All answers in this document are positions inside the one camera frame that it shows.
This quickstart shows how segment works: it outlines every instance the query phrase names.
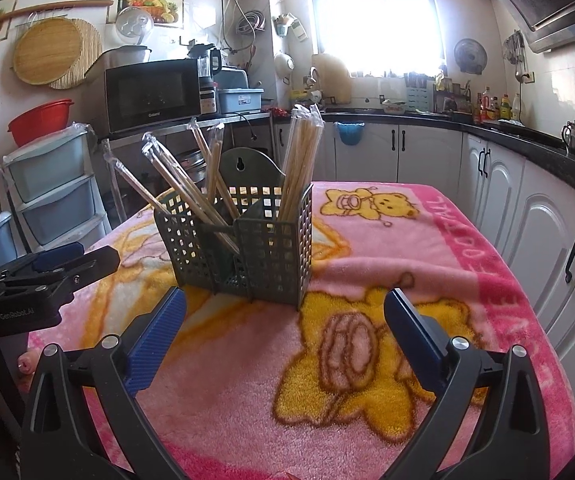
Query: gray plastic basket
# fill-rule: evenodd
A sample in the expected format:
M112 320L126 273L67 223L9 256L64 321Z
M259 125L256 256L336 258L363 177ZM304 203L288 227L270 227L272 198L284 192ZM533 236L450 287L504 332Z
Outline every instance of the gray plastic basket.
M222 156L221 174L241 212L233 225L204 224L175 191L162 200L173 216L154 214L179 286L196 285L298 308L312 273L312 186L301 197L298 221L277 222L272 219L283 174L269 157L251 148L228 150ZM221 199L216 207L231 220ZM235 237L240 256L224 247L217 232Z

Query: microwave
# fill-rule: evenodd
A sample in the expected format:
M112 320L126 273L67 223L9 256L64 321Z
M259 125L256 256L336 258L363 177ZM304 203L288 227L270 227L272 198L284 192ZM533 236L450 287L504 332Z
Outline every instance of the microwave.
M108 68L86 83L84 108L101 139L201 114L196 59Z

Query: black countertop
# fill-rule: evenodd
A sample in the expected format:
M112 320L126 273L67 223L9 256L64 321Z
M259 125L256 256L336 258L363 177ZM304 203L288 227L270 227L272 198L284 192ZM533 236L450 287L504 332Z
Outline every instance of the black countertop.
M460 124L441 118L436 114L410 114L403 116L385 115L377 112L326 112L326 122L365 122L379 124L409 124L410 126L430 126L445 128L475 135L525 156L525 158L575 189L575 156L567 155L562 140L534 130L525 130L520 135L516 129L512 133L501 132L496 124L474 126Z

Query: wooden cutting board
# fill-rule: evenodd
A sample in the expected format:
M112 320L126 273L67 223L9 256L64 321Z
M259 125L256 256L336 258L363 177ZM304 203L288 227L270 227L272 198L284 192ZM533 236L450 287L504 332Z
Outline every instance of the wooden cutting board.
M345 63L331 54L313 54L312 66L319 73L319 88L328 104L352 101L352 83Z
M94 62L103 54L103 42L100 33L94 25L85 20L73 19L74 25L80 32L82 39L82 51L78 59L64 76L50 83L49 86L56 90L67 90L78 86L85 80L85 73Z
M16 44L14 72L30 85L61 78L80 56L82 38L66 18L48 18L33 25Z

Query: pink blanket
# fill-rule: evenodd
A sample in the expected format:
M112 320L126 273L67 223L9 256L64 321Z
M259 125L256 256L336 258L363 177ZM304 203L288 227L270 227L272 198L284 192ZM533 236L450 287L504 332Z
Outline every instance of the pink blanket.
M551 439L551 476L575 453L567 378L517 280L494 248L427 186L314 186L314 275L300 312L186 286L186 320L152 386L137 396L160 439L194 480L378 479L426 415L421 389L383 318L399 286L450 336L533 360ZM152 211L97 246L120 269L80 291L63 323L33 333L40 348L93 346L120 334L175 285ZM478 392L443 466L457 462L480 412ZM98 400L111 459L128 467Z

